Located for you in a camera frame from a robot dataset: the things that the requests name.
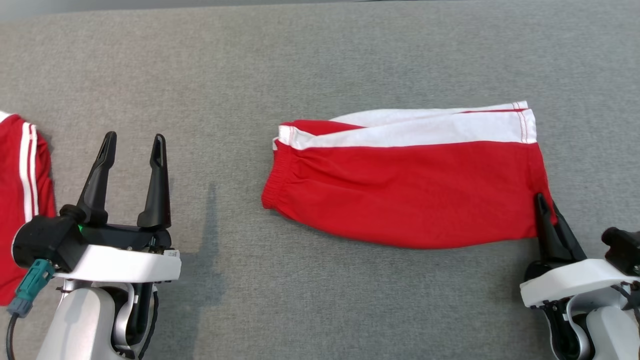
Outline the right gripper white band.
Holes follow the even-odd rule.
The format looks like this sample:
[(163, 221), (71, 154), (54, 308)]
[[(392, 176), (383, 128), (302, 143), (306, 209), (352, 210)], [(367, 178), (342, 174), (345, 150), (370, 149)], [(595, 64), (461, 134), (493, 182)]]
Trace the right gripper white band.
[(566, 218), (558, 210), (555, 202), (552, 205), (557, 218), (555, 225), (552, 222), (553, 212), (544, 194), (535, 195), (535, 227), (541, 263), (576, 263), (551, 269), (519, 285), (524, 306), (541, 306), (544, 302), (562, 300), (639, 280), (639, 276), (626, 275), (605, 259), (588, 259)]

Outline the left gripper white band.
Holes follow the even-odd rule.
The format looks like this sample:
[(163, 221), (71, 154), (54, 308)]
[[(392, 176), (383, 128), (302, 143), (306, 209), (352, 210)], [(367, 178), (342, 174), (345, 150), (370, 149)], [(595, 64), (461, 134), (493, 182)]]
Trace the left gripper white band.
[[(83, 224), (105, 225), (108, 221), (106, 191), (116, 147), (117, 133), (107, 132), (78, 198), (77, 206), (85, 214)], [(169, 166), (166, 139), (160, 133), (154, 136), (150, 168), (145, 207), (138, 214), (137, 227), (81, 226), (87, 248), (73, 271), (58, 270), (55, 277), (106, 283), (158, 283), (179, 279), (180, 253), (173, 248), (166, 230), (172, 225)]]

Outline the red T-shirt white sleeves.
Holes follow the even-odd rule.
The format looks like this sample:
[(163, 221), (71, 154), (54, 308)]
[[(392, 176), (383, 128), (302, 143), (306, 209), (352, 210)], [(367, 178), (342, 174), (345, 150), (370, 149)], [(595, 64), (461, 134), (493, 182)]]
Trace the red T-shirt white sleeves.
[(0, 306), (9, 305), (25, 275), (12, 255), (16, 233), (36, 215), (55, 214), (47, 141), (36, 125), (0, 111)]

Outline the red shorts white side panel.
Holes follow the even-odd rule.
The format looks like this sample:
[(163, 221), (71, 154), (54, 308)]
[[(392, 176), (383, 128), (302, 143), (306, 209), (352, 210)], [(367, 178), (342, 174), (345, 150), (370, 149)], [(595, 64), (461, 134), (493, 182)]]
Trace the red shorts white side panel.
[(464, 248), (537, 235), (553, 202), (526, 101), (286, 121), (262, 206), (346, 239)]

